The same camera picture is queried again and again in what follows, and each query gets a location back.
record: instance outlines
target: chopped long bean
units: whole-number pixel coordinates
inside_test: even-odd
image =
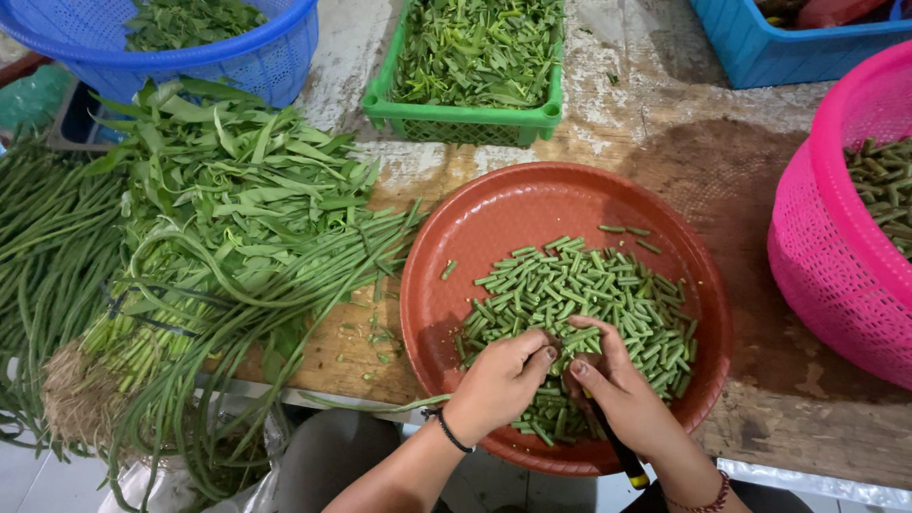
[[[637,228],[599,228],[648,235],[647,230]],[[638,242],[661,254],[642,239]],[[698,322],[681,312],[683,280],[676,283],[654,273],[633,252],[585,247],[582,237],[562,236],[545,245],[544,251],[522,247],[494,263],[491,275],[474,283],[484,285],[495,296],[471,300],[472,313],[456,336],[464,370],[489,343],[530,328],[543,328],[563,340],[545,383],[512,424],[520,433],[537,434],[548,445],[554,441],[572,444],[579,436],[604,436],[568,401],[562,386],[561,375],[578,352],[602,351],[598,328],[578,330],[567,323],[570,315],[589,315],[614,324],[634,366],[648,378],[656,394],[668,401],[685,392],[692,374],[688,363],[696,355],[693,336]]]
[[[912,262],[912,137],[843,150],[858,196],[896,250]]]
[[[446,279],[448,277],[450,277],[450,273],[453,272],[453,269],[456,268],[456,265],[458,263],[459,262],[457,262],[456,260],[451,260],[450,263],[447,264],[447,268],[443,269],[443,274],[440,275],[440,279],[446,281]]]

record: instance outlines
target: right hand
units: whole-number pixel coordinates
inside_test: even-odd
[[[603,355],[578,353],[564,373],[575,402],[588,409],[581,386],[586,388],[621,442],[649,460],[689,442],[687,433],[633,366],[615,327],[579,315],[569,322],[577,328],[596,326],[602,336]]]
[[[488,344],[443,408],[456,440],[471,447],[523,414],[557,358],[556,344],[542,330]]]

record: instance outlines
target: forearm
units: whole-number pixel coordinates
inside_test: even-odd
[[[430,511],[453,469],[465,456],[436,421],[345,489],[325,513]]]
[[[665,497],[678,504],[688,508],[702,508],[715,502],[719,496],[722,475],[700,447],[686,435],[675,443],[674,450],[656,457],[651,463]],[[686,509],[668,503],[668,511],[679,513]],[[732,491],[729,491],[725,508],[721,511],[750,512]]]

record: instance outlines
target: red plastic tray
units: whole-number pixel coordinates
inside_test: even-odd
[[[632,225],[652,231],[653,255],[630,235],[599,225]],[[685,312],[700,319],[694,377],[671,411],[692,432],[716,403],[729,371],[731,308],[719,270],[694,230],[657,196],[597,168],[565,162],[519,164],[464,185],[428,219],[409,255],[402,280],[402,330],[412,369],[425,392],[451,393],[462,377],[453,335],[470,313],[466,298],[487,297],[472,281],[491,263],[523,246],[559,236],[584,236],[587,246],[633,250],[649,267],[688,282]],[[446,281],[448,260],[459,265]],[[548,447],[537,436],[500,428],[481,442],[519,466],[563,476],[601,476],[621,470],[608,442],[581,441]]]

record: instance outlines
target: blue plastic basket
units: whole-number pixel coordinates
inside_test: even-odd
[[[912,20],[783,30],[753,0],[690,0],[735,89],[839,79],[866,58],[912,39]]]
[[[130,0],[0,0],[0,27],[67,65],[102,96],[130,102],[146,79],[228,77],[276,107],[304,86],[318,36],[316,0],[245,0],[269,22],[238,37],[164,52],[127,52]]]

